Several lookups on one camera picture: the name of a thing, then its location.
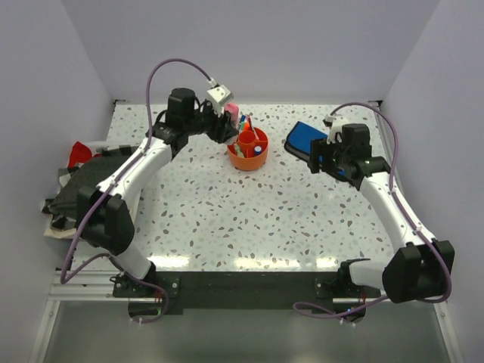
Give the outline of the green correction tape pen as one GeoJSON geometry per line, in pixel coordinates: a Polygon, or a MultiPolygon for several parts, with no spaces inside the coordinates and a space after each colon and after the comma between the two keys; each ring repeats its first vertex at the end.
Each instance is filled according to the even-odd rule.
{"type": "Polygon", "coordinates": [[[240,158],[245,157],[244,152],[241,150],[240,145],[238,143],[234,143],[233,147],[234,147],[234,152],[238,157],[240,158]]]}

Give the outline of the dark red gel pen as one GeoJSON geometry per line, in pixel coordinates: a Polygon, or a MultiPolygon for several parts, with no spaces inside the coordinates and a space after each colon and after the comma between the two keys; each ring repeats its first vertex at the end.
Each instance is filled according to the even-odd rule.
{"type": "Polygon", "coordinates": [[[255,127],[253,126],[252,119],[251,119],[250,115],[249,115],[249,116],[247,116],[247,122],[248,122],[248,124],[249,124],[249,126],[250,126],[250,130],[251,130],[251,131],[253,132],[253,134],[254,134],[254,135],[257,137],[257,132],[256,132],[255,127]]]}

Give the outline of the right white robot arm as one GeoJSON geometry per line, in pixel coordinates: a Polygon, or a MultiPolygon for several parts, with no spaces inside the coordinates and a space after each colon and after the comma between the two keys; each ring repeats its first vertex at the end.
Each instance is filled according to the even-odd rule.
{"type": "Polygon", "coordinates": [[[366,125],[347,123],[326,138],[313,139],[308,166],[312,173],[343,172],[374,209],[394,250],[388,262],[342,262],[337,278],[342,295],[353,297],[365,286],[383,290],[394,303],[440,303],[448,298],[455,249],[418,221],[388,162],[373,156],[366,125]]]}

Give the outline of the pink capped glitter tube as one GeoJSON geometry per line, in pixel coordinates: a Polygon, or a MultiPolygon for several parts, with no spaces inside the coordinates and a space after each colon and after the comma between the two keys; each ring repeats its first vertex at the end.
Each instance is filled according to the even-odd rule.
{"type": "Polygon", "coordinates": [[[231,124],[233,127],[237,128],[239,126],[239,107],[237,104],[233,102],[229,102],[225,106],[225,111],[230,113],[231,116],[231,124]]]}

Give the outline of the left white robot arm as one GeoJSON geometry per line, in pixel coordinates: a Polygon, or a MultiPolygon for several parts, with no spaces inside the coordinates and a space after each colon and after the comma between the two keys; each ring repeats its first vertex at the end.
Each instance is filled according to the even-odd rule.
{"type": "Polygon", "coordinates": [[[234,142],[237,117],[226,109],[233,98],[224,85],[208,90],[197,103],[189,88],[175,88],[167,108],[151,126],[136,151],[112,175],[77,195],[77,235],[106,250],[114,263],[131,275],[129,286],[139,296],[157,287],[154,264],[134,246],[135,226],[129,208],[152,177],[188,144],[192,135],[207,135],[219,144],[234,142]]]}

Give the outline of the orange round organizer container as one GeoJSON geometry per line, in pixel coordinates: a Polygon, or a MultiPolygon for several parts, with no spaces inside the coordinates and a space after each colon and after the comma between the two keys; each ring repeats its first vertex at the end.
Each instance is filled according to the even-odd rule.
{"type": "Polygon", "coordinates": [[[235,143],[240,145],[245,157],[240,158],[234,152],[232,145],[227,146],[228,158],[233,167],[242,171],[254,171],[262,167],[268,156],[268,136],[259,128],[255,128],[257,137],[252,131],[242,131],[235,143]],[[254,147],[261,146],[262,153],[254,155],[254,147]]]}

